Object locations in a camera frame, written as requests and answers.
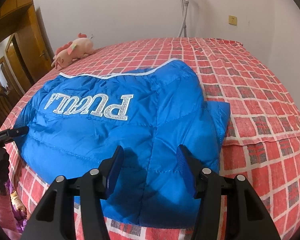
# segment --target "black clamp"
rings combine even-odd
[[[14,137],[27,134],[29,127],[7,129],[0,132],[0,195],[6,195],[4,183],[9,177],[9,155],[3,148],[7,143],[13,142]]]
[[[268,211],[245,176],[219,176],[192,158],[183,145],[177,149],[177,159],[188,193],[201,199],[191,240],[217,239],[221,195],[227,196],[225,240],[280,240]]]
[[[21,240],[76,240],[74,196],[80,196],[82,228],[85,240],[110,240],[100,199],[108,199],[123,163],[123,149],[118,146],[110,159],[82,177],[58,176],[35,208]]]

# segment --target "pink stuffed unicorn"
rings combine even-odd
[[[63,69],[71,65],[74,60],[88,57],[96,51],[93,49],[93,42],[87,38],[87,35],[79,33],[78,39],[70,41],[56,50],[51,66],[55,66],[57,69],[59,65]]]

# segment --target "wall socket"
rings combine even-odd
[[[229,24],[238,25],[238,19],[236,16],[229,15]]]

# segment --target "door handle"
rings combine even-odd
[[[42,54],[39,57],[42,57],[42,56],[44,56],[45,60],[48,60],[46,52],[44,50],[42,51]]]

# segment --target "red plaid bedsheet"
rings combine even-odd
[[[284,240],[300,225],[300,112],[274,74],[235,41],[166,38],[132,41],[103,48],[63,70],[68,75],[107,75],[156,67],[179,58],[198,75],[207,100],[229,102],[231,120],[220,155],[220,174],[244,174],[255,188]],[[2,129],[13,127],[22,108],[42,85],[58,75],[55,69],[19,101]],[[48,185],[9,144],[10,179],[31,213]],[[222,201],[219,239],[225,232]],[[106,219],[111,239],[187,240],[190,229],[155,229]],[[75,206],[77,238],[83,239],[80,207]]]

